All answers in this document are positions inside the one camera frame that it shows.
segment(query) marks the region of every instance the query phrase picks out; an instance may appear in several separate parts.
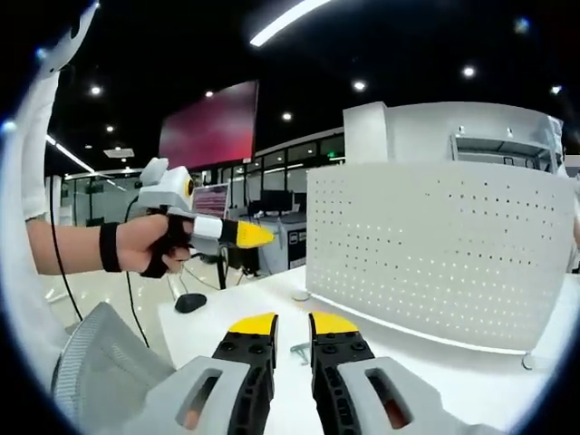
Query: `desk partition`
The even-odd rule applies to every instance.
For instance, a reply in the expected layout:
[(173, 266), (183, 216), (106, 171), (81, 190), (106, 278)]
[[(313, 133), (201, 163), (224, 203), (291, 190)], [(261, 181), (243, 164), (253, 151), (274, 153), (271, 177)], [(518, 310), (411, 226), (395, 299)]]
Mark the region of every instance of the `desk partition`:
[(533, 349), (573, 244), (574, 191), (536, 170), (468, 162), (308, 174), (306, 286), (411, 334)]

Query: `red screen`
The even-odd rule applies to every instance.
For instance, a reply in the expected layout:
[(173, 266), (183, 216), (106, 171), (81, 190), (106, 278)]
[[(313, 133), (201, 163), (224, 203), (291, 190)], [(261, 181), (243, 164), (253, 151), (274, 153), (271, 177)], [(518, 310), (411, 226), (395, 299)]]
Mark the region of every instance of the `red screen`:
[(170, 115), (159, 142), (159, 154), (169, 159), (169, 168), (251, 159), (256, 91), (256, 82), (240, 83)]

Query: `recessed ceiling light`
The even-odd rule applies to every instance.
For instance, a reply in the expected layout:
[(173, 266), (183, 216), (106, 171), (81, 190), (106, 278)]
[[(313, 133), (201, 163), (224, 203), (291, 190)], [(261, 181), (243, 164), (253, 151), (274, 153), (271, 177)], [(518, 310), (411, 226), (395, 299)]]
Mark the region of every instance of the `recessed ceiling light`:
[(463, 68), (463, 76), (470, 79), (475, 76), (475, 68), (473, 66), (466, 66)]
[(361, 81), (354, 82), (353, 88), (358, 92), (362, 92), (366, 89), (366, 83)]

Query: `human hand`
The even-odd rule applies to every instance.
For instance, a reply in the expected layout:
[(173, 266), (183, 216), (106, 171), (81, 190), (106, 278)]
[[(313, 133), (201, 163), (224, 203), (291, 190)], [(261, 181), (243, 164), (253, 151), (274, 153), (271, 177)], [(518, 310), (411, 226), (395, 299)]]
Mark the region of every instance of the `human hand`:
[[(122, 271), (138, 272), (147, 270), (151, 261), (151, 245), (165, 236), (169, 226), (169, 218), (164, 215), (137, 217), (117, 227), (117, 257)], [(191, 234), (193, 222), (183, 221), (183, 229)], [(171, 273), (181, 270), (183, 262), (189, 260), (189, 250), (176, 247), (164, 255), (163, 263)]]

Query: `office desk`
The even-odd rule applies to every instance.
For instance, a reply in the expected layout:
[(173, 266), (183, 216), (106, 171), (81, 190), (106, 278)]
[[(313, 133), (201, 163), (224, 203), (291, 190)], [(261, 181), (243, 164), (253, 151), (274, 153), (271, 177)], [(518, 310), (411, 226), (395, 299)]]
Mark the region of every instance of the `office desk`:
[[(224, 292), (208, 292), (208, 303), (191, 314), (178, 314), (172, 304), (159, 306), (159, 319), (171, 358), (181, 367), (197, 355), (211, 355), (239, 319), (275, 312), (278, 318), (275, 397), (266, 434), (322, 434), (311, 394), (310, 366), (301, 365), (290, 347), (309, 341), (307, 314), (336, 312), (351, 319), (375, 356), (390, 356), (440, 391), (443, 407), (469, 424), (486, 423), (508, 431), (531, 406), (551, 373), (526, 371), (521, 356), (482, 353), (425, 340), (339, 312), (314, 299), (291, 298), (305, 290), (305, 266)], [(580, 285), (567, 275), (555, 310), (536, 348), (555, 359), (563, 351), (578, 313)]]

